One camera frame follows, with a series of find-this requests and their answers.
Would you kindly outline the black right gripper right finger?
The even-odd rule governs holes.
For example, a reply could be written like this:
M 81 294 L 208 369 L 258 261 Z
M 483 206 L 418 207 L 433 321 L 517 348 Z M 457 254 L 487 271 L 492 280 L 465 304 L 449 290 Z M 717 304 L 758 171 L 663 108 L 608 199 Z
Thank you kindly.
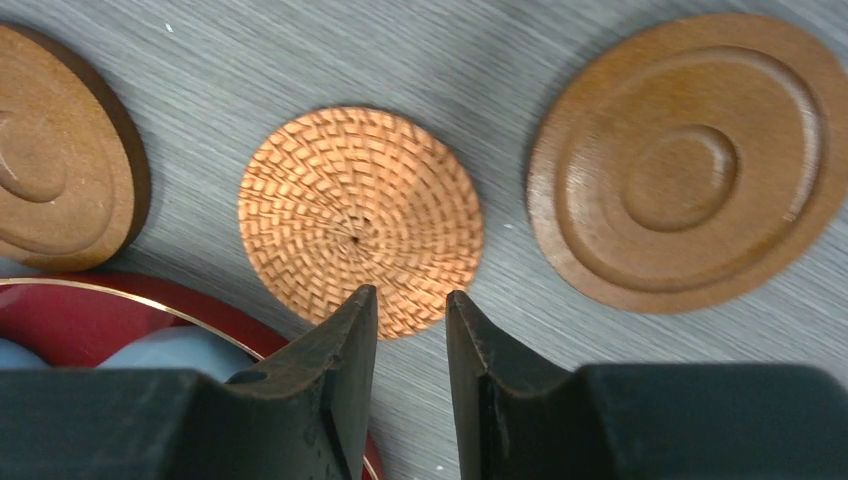
M 569 371 L 446 301 L 465 479 L 843 479 L 847 391 L 786 363 L 602 363 Z

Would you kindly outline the wooden coaster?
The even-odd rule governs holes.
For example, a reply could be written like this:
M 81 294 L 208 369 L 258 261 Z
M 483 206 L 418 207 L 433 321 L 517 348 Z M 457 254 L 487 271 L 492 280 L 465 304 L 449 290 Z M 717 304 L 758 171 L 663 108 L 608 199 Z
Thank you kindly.
M 670 21 L 589 63 L 529 158 L 540 250 L 624 310 L 711 307 L 796 260 L 847 192 L 847 73 L 772 17 Z
M 22 24 L 1 24 L 1 255 L 80 271 L 124 250 L 149 212 L 143 141 L 82 56 Z

